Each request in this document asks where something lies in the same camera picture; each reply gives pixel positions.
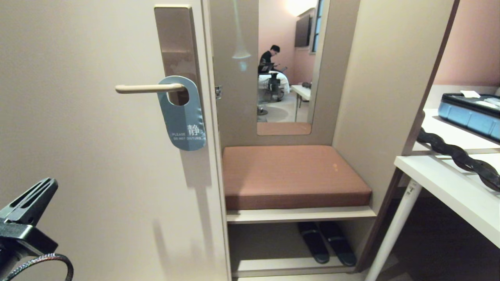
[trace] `window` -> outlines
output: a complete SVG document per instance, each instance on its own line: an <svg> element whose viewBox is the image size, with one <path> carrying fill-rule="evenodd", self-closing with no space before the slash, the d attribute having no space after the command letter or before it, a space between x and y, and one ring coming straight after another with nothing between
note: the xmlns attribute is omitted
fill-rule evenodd
<svg viewBox="0 0 500 281"><path fill-rule="evenodd" d="M317 13L316 13L316 24L314 26L313 40L312 40L312 50L311 52L316 53L318 49L318 43L320 40L320 27L321 27L321 15L323 14L323 3L324 0L318 0L317 2Z"/></svg>

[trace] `door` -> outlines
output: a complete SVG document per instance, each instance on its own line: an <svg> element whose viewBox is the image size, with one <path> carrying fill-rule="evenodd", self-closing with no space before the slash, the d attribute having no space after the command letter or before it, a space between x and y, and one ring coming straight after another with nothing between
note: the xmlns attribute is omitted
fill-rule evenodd
<svg viewBox="0 0 500 281"><path fill-rule="evenodd" d="M192 7L198 57L206 145L196 151L171 143L155 93L114 91L165 77L154 7L179 2ZM56 178L38 228L75 280L228 280L206 1L0 6L0 206ZM65 274L46 262L18 279Z"/></svg>

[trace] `slipper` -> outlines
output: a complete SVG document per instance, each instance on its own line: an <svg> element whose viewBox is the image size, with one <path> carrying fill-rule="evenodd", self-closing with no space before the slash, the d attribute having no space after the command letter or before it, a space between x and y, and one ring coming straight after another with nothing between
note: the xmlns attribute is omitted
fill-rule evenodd
<svg viewBox="0 0 500 281"><path fill-rule="evenodd" d="M322 221L319 223L321 234L326 238L340 262L348 267L356 265L356 256L349 246L349 242L342 233L341 228L334 221Z"/></svg>
<svg viewBox="0 0 500 281"><path fill-rule="evenodd" d="M316 226L316 223L312 221L299 222L298 231L300 235L302 235L314 260L322 265L328 263L330 261L330 254L323 242L323 238L321 237L320 230L318 226Z"/></svg>

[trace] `laptop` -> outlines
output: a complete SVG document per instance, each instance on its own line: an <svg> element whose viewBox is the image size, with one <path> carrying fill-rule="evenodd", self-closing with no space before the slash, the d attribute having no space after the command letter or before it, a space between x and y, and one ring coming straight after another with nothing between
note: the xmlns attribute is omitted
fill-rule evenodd
<svg viewBox="0 0 500 281"><path fill-rule="evenodd" d="M261 63L258 65L258 73L259 74L268 74L269 71L273 70L275 64L273 62Z"/></svg>

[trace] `seat cushion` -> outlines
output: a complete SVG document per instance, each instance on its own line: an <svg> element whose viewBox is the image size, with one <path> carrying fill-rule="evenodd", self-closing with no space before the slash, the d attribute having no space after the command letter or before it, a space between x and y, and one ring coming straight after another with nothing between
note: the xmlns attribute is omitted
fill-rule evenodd
<svg viewBox="0 0 500 281"><path fill-rule="evenodd" d="M365 206L371 189L327 145L226 147L228 210Z"/></svg>

